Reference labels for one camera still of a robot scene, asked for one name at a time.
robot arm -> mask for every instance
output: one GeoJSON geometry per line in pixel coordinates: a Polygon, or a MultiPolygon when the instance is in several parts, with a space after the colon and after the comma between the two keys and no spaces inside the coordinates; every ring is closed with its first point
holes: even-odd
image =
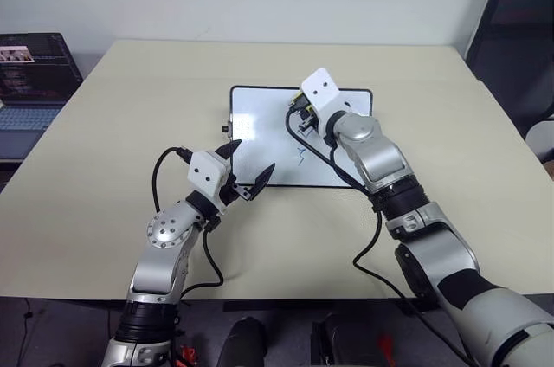
{"type": "Polygon", "coordinates": [[[229,159],[240,143],[234,140],[215,151],[177,150],[190,165],[188,179],[195,190],[148,223],[145,251],[102,367],[158,366],[169,359],[189,254],[199,233],[213,230],[237,198],[253,200],[274,170],[274,164],[267,167],[248,189],[237,185],[229,159]]]}
{"type": "Polygon", "coordinates": [[[430,202],[408,161],[381,132],[378,121],[353,113],[326,70],[320,68],[291,103],[301,127],[313,126],[356,165],[391,236],[412,292],[438,303],[454,321],[479,365],[553,365],[554,318],[525,297],[480,276],[471,248],[430,202]]]}

laptop keyboard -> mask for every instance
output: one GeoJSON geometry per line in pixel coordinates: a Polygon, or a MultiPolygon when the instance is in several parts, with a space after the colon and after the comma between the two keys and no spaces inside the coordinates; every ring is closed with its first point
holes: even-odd
{"type": "Polygon", "coordinates": [[[40,131],[46,129],[61,109],[0,109],[0,130],[40,131]]]}

whiteboard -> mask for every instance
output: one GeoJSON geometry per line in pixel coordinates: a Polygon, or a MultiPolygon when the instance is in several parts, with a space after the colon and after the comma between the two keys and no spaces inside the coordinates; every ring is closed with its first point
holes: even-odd
{"type": "MultiPolygon", "coordinates": [[[[238,184],[253,184],[266,167],[275,162],[268,185],[347,187],[335,171],[294,140],[285,128],[289,103],[299,91],[290,87],[235,86],[230,94],[230,133],[242,139],[231,163],[238,184]]],[[[344,89],[345,101],[355,113],[370,115],[370,90],[344,89]]],[[[329,157],[331,148],[314,129],[298,129],[300,117],[291,116],[291,127],[310,145],[329,157]]],[[[342,148],[335,153],[337,164],[362,183],[354,163],[342,148]]]]}

beige tabletop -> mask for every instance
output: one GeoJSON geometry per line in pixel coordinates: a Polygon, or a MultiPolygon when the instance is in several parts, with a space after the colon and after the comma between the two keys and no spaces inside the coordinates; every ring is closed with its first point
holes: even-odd
{"type": "MultiPolygon", "coordinates": [[[[123,299],[154,212],[151,169],[170,145],[226,139],[233,85],[298,86],[326,67],[368,87],[384,132],[466,237],[490,281],[554,290],[552,183],[487,89],[448,47],[117,42],[0,195],[0,295],[123,299]]],[[[162,207],[187,196],[168,158],[162,207]]],[[[226,282],[191,298],[380,298],[351,266],[376,218],[354,190],[268,188],[210,236],[226,282]]],[[[383,235],[365,266],[409,289],[383,235]]],[[[187,283],[213,280],[202,248],[187,283]]]]}

red object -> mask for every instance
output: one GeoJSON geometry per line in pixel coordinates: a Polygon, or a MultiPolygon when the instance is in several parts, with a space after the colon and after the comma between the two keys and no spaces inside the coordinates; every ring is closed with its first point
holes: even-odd
{"type": "MultiPolygon", "coordinates": [[[[196,350],[192,347],[187,347],[186,345],[181,346],[181,357],[187,360],[192,365],[196,365],[196,362],[198,361],[198,355],[196,354],[196,350]]],[[[187,367],[180,361],[177,361],[177,367],[187,367]]]]}
{"type": "Polygon", "coordinates": [[[392,358],[392,344],[392,337],[387,334],[383,334],[377,340],[377,345],[389,362],[389,367],[396,367],[395,360],[392,358]]]}

